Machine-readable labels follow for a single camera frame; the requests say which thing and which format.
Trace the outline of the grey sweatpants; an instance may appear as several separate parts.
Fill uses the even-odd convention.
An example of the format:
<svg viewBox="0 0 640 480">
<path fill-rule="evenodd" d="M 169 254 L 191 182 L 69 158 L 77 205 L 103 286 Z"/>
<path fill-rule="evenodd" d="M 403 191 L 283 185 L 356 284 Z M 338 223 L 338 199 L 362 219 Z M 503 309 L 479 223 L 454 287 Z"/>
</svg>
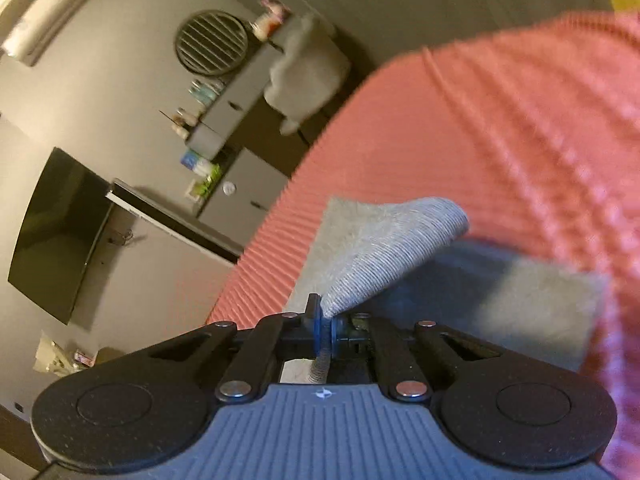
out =
<svg viewBox="0 0 640 480">
<path fill-rule="evenodd" d="M 605 280 L 465 240 L 444 198 L 373 205 L 334 197 L 285 311 L 369 312 L 400 328 L 431 320 L 567 370 L 585 362 Z"/>
</svg>

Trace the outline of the grey drawer cabinet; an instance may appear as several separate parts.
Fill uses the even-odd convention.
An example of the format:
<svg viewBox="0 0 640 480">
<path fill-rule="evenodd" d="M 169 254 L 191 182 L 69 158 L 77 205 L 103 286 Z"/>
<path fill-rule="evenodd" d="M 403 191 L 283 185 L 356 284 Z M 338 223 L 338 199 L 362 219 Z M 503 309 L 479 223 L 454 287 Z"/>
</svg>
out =
<svg viewBox="0 0 640 480">
<path fill-rule="evenodd" d="M 198 220 L 244 247 L 287 183 L 279 170 L 243 148 L 198 213 Z"/>
</svg>

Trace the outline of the green tray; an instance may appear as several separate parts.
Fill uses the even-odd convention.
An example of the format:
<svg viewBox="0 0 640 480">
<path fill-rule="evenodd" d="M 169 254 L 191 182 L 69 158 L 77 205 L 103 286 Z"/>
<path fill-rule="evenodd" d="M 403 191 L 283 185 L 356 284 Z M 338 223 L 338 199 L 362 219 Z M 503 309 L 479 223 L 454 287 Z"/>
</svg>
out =
<svg viewBox="0 0 640 480">
<path fill-rule="evenodd" d="M 198 197 L 209 196 L 221 175 L 221 166 L 218 164 L 213 165 L 210 174 L 207 177 L 202 177 L 201 180 L 198 181 Z"/>
</svg>

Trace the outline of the blue white box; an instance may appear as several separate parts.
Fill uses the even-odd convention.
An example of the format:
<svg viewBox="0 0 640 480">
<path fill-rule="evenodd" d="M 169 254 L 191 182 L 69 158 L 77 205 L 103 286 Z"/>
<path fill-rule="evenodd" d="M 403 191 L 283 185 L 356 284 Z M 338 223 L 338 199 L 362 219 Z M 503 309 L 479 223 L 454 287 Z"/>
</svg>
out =
<svg viewBox="0 0 640 480">
<path fill-rule="evenodd" d="M 214 169 L 214 165 L 210 160 L 192 150 L 187 150 L 184 153 L 180 159 L 180 164 L 201 178 L 210 177 Z"/>
</svg>

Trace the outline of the white tower fan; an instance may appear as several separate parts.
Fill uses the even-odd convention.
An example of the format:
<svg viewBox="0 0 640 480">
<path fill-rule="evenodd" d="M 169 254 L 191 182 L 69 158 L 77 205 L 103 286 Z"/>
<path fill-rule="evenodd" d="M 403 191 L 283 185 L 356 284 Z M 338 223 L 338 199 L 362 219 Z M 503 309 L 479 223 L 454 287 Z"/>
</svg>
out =
<svg viewBox="0 0 640 480">
<path fill-rule="evenodd" d="M 231 264 L 237 263 L 240 258 L 241 247 L 238 244 L 214 235 L 206 226 L 200 226 L 194 219 L 186 218 L 184 214 L 149 198 L 121 180 L 115 179 L 110 184 L 106 198 L 205 255 L 221 258 Z"/>
</svg>

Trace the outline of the grey vanity desk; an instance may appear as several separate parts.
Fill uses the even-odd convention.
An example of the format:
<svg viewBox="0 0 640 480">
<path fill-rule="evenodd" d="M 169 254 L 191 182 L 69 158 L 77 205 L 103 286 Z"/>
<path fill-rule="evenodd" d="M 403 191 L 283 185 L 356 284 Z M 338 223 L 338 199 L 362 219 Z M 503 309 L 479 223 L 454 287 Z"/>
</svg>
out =
<svg viewBox="0 0 640 480">
<path fill-rule="evenodd" d="M 208 159 L 217 155 L 264 96 L 271 66 L 283 54 L 284 44 L 299 22 L 299 16 L 292 16 L 267 42 L 250 52 L 248 60 L 228 78 L 221 94 L 198 120 L 186 140 L 190 150 Z"/>
</svg>

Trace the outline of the white shell back chair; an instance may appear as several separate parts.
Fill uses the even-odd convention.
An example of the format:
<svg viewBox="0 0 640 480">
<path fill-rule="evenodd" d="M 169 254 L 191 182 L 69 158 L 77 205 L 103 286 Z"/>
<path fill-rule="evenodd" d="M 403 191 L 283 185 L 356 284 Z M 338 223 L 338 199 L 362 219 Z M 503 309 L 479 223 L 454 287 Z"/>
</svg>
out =
<svg viewBox="0 0 640 480">
<path fill-rule="evenodd" d="M 283 116 L 280 133 L 290 136 L 328 104 L 343 87 L 352 68 L 328 25 L 305 14 L 286 38 L 282 56 L 270 68 L 267 104 Z"/>
</svg>

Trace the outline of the pink ribbed bedspread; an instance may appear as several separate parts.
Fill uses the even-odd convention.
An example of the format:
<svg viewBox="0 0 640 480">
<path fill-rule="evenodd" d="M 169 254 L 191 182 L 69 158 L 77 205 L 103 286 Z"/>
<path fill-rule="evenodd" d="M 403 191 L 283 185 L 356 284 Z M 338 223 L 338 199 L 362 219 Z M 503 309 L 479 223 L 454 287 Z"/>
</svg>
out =
<svg viewBox="0 0 640 480">
<path fill-rule="evenodd" d="M 587 372 L 618 409 L 604 466 L 639 474 L 639 14 L 576 12 L 398 56 L 324 129 L 210 318 L 280 311 L 333 196 L 446 197 L 471 234 L 608 280 Z"/>
</svg>

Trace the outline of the round black mirror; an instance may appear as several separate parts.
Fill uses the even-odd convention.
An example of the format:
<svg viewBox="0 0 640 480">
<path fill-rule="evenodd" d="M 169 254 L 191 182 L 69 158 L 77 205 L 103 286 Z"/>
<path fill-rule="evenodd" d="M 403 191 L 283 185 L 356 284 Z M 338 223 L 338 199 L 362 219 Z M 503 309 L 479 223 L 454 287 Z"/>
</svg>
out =
<svg viewBox="0 0 640 480">
<path fill-rule="evenodd" d="M 174 39 L 175 54 L 190 73 L 218 77 L 236 70 L 250 48 L 245 23 L 235 15 L 206 10 L 187 18 Z"/>
</svg>

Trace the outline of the pink plush toy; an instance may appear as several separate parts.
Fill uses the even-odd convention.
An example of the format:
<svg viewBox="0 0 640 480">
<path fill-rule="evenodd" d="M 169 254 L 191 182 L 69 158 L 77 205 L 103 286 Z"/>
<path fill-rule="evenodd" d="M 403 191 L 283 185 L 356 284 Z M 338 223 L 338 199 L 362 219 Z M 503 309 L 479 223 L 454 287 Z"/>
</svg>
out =
<svg viewBox="0 0 640 480">
<path fill-rule="evenodd" d="M 259 0 L 266 9 L 270 20 L 283 24 L 292 14 L 291 9 L 280 0 Z"/>
</svg>

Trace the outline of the wall mounted black television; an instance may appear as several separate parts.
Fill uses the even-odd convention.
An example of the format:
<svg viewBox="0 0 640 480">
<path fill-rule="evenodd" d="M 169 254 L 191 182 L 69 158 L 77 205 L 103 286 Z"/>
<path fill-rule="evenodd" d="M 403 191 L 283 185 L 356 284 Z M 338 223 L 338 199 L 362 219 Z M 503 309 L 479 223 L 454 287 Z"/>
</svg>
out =
<svg viewBox="0 0 640 480">
<path fill-rule="evenodd" d="M 8 282 L 63 324 L 70 322 L 110 216 L 109 188 L 107 180 L 54 148 L 18 232 Z"/>
</svg>

